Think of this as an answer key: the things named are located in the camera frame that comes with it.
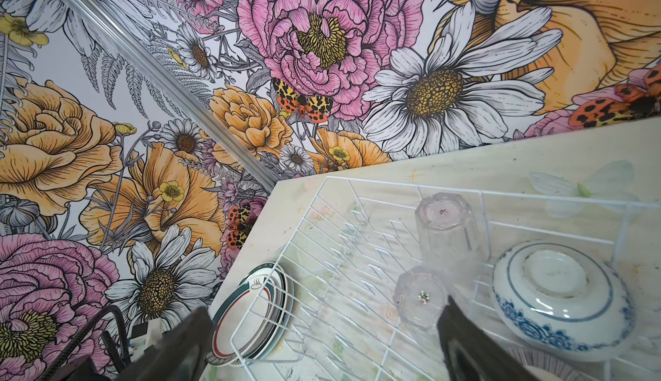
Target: blue floral pattern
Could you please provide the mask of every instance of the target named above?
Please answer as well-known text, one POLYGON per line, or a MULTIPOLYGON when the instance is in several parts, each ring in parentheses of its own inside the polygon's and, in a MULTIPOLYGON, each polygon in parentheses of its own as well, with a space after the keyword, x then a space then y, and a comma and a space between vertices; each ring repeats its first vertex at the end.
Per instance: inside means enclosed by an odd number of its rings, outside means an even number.
POLYGON ((636 322, 635 309, 633 308, 631 299, 628 296, 625 296, 624 299, 626 306, 622 308, 620 312, 624 315, 627 324, 624 327, 622 334, 620 334, 620 337, 611 343, 590 345, 576 342, 576 340, 565 333, 564 329, 553 330, 548 324, 541 326, 538 323, 535 323, 531 319, 526 318, 522 310, 517 310, 512 301, 505 300, 496 293, 494 293, 494 295, 496 296, 496 301, 500 306, 500 310, 507 319, 514 322, 514 325, 519 328, 521 332, 535 341, 549 345, 559 351, 590 351, 592 349, 616 347, 631 334, 636 322))

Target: clear glass cup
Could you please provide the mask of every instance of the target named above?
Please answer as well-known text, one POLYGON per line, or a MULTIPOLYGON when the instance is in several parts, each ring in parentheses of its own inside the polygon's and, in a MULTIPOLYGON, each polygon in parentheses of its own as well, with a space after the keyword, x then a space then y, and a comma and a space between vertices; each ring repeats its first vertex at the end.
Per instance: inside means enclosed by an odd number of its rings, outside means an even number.
POLYGON ((470 205, 461 195, 438 193, 415 212, 422 264, 440 270, 463 293, 478 278, 488 250, 470 205))
POLYGON ((450 284, 438 270, 418 266, 402 273, 395 286, 392 300, 403 323, 409 328, 409 334, 419 347, 432 353, 441 354, 441 344, 436 324, 448 304, 448 296, 458 306, 467 311, 464 296, 450 284))

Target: white daisy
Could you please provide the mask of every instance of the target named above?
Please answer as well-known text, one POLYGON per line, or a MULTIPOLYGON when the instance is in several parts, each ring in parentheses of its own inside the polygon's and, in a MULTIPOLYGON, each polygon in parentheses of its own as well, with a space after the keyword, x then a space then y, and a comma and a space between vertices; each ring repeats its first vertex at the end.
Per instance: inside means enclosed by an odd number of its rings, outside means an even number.
POLYGON ((401 159, 458 150, 459 140, 477 146, 480 134, 503 137, 502 116, 529 116, 544 105, 544 93, 533 84, 553 69, 503 81, 487 77, 527 65, 555 47, 561 30, 535 34, 550 15, 550 8, 534 9, 466 49, 475 20, 468 2, 452 14, 426 59, 410 48, 392 51, 392 70, 377 72, 379 85, 363 95, 381 103, 364 122, 368 140, 383 142, 385 152, 401 159))
POLYGON ((204 45, 200 35, 187 22, 183 22, 177 29, 177 45, 179 56, 191 72, 211 82, 218 78, 218 59, 211 55, 210 48, 204 45))
POLYGON ((301 175, 314 174, 315 164, 312 157, 310 157, 310 153, 298 145, 285 144, 280 149, 280 162, 294 173, 301 175))
POLYGON ((200 135, 200 127, 189 119, 171 120, 163 125, 161 135, 165 147, 178 152, 180 150, 202 158, 204 139, 200 135))
POLYGON ((118 280, 106 290, 106 297, 120 308, 129 327, 162 318, 169 330, 195 308, 206 307, 202 300, 211 294, 218 278, 216 271, 206 268, 216 253, 202 247, 200 238, 181 260, 191 234, 190 228, 180 233, 176 224, 170 226, 156 256, 140 241, 133 245, 135 279, 118 280))
MULTIPOLYGON (((116 48, 108 46, 93 27, 69 9, 61 0, 0 0, 3 9, 14 17, 26 17, 31 31, 55 32, 64 25, 64 33, 82 55, 91 55, 95 41, 108 53, 116 48)), ((146 41, 147 30, 152 29, 149 8, 138 0, 97 0, 99 4, 118 15, 120 21, 137 38, 146 41)))

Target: orange spotted butterfly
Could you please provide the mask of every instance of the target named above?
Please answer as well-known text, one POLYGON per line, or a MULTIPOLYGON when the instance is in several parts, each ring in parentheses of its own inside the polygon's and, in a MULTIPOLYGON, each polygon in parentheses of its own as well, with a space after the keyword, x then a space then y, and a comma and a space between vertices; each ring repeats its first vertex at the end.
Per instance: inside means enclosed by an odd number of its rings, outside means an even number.
POLYGON ((273 78, 272 81, 277 89, 277 103, 283 110, 298 113, 302 119, 307 117, 316 123, 328 121, 328 113, 333 108, 332 98, 322 95, 306 97, 296 93, 281 79, 273 78))
POLYGON ((569 125, 599 127, 657 114, 661 99, 661 65, 652 68, 644 80, 647 91, 633 84, 617 84, 616 94, 623 101, 608 97, 591 100, 572 113, 569 125))
POLYGON ((232 206, 227 213, 227 245, 230 249, 240 249, 250 234, 252 224, 248 223, 250 205, 232 206))

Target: silver metal strip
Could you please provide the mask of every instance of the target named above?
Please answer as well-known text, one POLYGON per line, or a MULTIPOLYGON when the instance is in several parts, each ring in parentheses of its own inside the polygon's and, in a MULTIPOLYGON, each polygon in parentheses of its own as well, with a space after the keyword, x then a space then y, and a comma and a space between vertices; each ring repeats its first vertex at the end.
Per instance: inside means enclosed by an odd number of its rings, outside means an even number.
POLYGON ((62 1, 85 18, 86 24, 94 24, 106 34, 122 55, 147 79, 157 83, 165 95, 171 99, 177 99, 186 114, 245 167, 269 193, 273 190, 277 183, 277 176, 241 145, 229 130, 207 111, 204 104, 201 104, 177 78, 163 67, 117 19, 114 13, 100 6, 96 0, 62 1))

